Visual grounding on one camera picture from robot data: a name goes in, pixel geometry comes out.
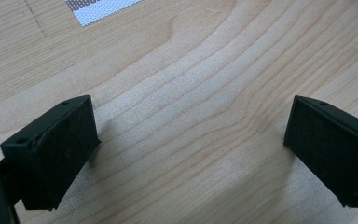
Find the light wood surface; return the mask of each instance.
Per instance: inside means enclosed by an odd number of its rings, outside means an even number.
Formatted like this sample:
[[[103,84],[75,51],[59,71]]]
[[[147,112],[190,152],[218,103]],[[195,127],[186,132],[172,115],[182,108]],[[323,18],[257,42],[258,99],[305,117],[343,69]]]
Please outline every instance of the light wood surface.
[[[358,223],[282,145],[296,94],[358,117],[358,1],[144,0],[85,28],[0,1],[0,143],[82,94],[102,144],[22,223]]]

